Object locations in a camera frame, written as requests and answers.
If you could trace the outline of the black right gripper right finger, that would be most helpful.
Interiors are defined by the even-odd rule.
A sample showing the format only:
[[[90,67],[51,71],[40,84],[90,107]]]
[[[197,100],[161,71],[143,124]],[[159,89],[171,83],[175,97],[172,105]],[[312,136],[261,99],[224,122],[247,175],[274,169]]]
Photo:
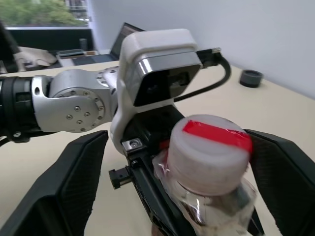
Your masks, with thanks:
[[[315,234],[315,163],[293,141],[246,130],[258,190],[283,236]]]

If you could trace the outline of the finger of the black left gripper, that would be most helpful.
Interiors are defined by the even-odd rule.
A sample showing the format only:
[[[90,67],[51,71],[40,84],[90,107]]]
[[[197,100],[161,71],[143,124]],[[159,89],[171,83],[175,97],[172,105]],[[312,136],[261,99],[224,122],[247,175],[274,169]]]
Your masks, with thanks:
[[[193,236],[194,229],[154,175],[149,157],[131,161],[131,179],[152,222],[154,236]]]
[[[248,225],[248,232],[252,236],[264,236],[265,232],[263,230],[262,224],[258,217],[256,209],[253,210],[252,216]]]

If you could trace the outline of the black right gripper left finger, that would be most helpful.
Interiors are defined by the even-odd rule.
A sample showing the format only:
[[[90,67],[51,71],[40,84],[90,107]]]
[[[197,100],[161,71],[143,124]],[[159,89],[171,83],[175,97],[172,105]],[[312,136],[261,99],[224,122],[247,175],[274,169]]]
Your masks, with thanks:
[[[82,236],[99,184],[107,131],[69,143],[37,178],[0,230],[2,236]]]

